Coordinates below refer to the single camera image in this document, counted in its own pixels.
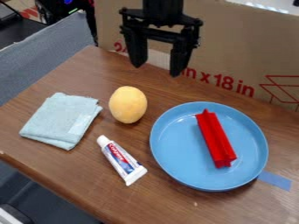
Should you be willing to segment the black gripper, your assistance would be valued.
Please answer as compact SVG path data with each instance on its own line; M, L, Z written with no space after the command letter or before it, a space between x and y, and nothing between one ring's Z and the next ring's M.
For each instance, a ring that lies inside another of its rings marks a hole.
M173 44L170 73L181 75L189 66L193 48L201 44L200 18L184 13L184 0L143 0L142 9L123 8L121 32L126 39L129 58L135 67L149 59L147 40Z

